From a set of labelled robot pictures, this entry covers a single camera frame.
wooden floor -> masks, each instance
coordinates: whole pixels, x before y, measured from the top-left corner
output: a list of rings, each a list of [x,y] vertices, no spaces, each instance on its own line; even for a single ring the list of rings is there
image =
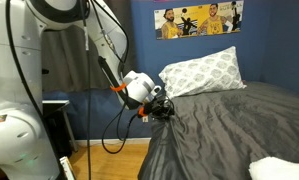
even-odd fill
[[[136,180],[140,166],[147,154],[148,144],[126,144],[118,154],[109,154],[101,145],[92,146],[92,180]],[[120,146],[110,145],[116,151]],[[69,158],[77,180],[88,180],[87,148],[80,147]]]

yellow jersey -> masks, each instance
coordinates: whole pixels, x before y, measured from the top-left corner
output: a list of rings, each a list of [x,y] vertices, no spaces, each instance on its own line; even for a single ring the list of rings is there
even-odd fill
[[[165,23],[164,26],[167,26],[168,33],[167,33],[167,39],[171,38],[177,38],[178,37],[178,26],[176,23]]]
[[[208,27],[207,27],[207,34],[223,34],[223,26],[221,17],[217,16],[215,21],[211,20],[210,18],[207,19]]]

white patterned pillow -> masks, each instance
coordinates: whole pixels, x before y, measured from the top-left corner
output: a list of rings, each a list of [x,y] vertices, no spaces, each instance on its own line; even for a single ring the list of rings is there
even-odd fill
[[[234,46],[202,58],[167,65],[159,77],[169,98],[245,88]]]

poster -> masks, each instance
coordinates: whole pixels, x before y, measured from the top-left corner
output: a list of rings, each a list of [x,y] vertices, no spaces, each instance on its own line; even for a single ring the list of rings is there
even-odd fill
[[[241,31],[243,1],[154,11],[157,39],[230,34]]]

bedding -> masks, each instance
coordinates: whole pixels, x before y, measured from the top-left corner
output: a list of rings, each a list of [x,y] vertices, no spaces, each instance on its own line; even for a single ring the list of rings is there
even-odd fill
[[[236,47],[201,58],[167,65],[159,77],[165,83],[167,96],[245,88],[241,81]]]
[[[265,157],[299,163],[299,96],[248,82],[245,89],[172,99],[175,115],[155,119],[142,180],[248,180]]]

